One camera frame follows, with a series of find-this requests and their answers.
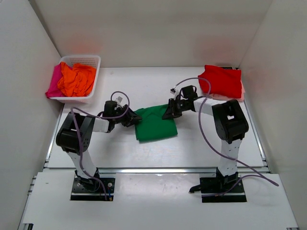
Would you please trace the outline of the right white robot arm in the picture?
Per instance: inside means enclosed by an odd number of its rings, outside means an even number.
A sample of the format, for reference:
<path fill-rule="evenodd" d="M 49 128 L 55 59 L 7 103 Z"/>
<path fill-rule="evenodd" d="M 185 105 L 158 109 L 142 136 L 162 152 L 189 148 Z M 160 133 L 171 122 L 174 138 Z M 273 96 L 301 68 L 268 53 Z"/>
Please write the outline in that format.
<path fill-rule="evenodd" d="M 173 98 L 168 100 L 163 120 L 182 116 L 184 111 L 197 112 L 199 115 L 211 115 L 215 130 L 221 140 L 220 163 L 217 170 L 220 177 L 215 179 L 215 187 L 226 192 L 232 187 L 229 176 L 237 173 L 239 147 L 249 130 L 248 122 L 238 100 L 218 101 L 204 96 L 198 96 L 195 86 L 186 86 L 181 90 L 171 89 Z"/>

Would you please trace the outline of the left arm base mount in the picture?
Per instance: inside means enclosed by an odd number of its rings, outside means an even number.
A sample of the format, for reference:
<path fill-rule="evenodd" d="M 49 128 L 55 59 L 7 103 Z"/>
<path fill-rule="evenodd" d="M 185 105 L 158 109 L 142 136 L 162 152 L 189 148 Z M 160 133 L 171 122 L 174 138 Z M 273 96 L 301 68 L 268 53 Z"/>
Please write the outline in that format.
<path fill-rule="evenodd" d="M 98 172 L 94 175 L 101 183 L 93 178 L 82 178 L 75 170 L 75 177 L 71 189 L 71 201 L 113 201 L 115 182 L 114 177 L 100 177 Z"/>

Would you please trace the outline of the green t shirt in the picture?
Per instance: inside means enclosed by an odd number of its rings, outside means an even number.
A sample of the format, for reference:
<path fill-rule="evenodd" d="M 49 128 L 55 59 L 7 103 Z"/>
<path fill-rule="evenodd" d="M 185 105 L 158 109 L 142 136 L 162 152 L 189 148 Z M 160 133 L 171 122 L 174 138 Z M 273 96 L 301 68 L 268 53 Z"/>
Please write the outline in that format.
<path fill-rule="evenodd" d="M 173 119 L 163 120 L 167 104 L 140 108 L 135 113 L 142 120 L 135 125 L 135 135 L 139 142 L 158 141 L 177 135 L 177 126 Z"/>

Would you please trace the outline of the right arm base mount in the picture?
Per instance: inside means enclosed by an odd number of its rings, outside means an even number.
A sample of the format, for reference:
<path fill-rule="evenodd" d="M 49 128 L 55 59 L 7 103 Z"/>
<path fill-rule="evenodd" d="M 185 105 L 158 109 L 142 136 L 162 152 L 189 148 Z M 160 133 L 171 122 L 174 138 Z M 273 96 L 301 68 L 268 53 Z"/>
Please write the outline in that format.
<path fill-rule="evenodd" d="M 202 203 L 245 203 L 245 189 L 238 172 L 223 176 L 216 169 L 215 177 L 200 177 L 200 184 L 190 188 L 189 193 L 201 192 Z"/>

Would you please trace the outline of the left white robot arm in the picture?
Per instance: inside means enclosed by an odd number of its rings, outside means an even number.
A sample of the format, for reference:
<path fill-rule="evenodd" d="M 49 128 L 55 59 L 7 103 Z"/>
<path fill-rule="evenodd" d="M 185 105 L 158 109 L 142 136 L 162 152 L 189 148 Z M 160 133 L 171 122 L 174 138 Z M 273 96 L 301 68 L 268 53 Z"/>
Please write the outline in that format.
<path fill-rule="evenodd" d="M 105 102 L 104 110 L 98 115 L 73 107 L 57 133 L 56 145 L 69 155 L 76 168 L 76 176 L 83 180 L 84 186 L 94 191 L 100 186 L 100 178 L 88 150 L 92 134 L 110 133 L 117 124 L 131 127 L 141 121 L 142 117 L 128 104 L 121 105 L 118 101 Z"/>

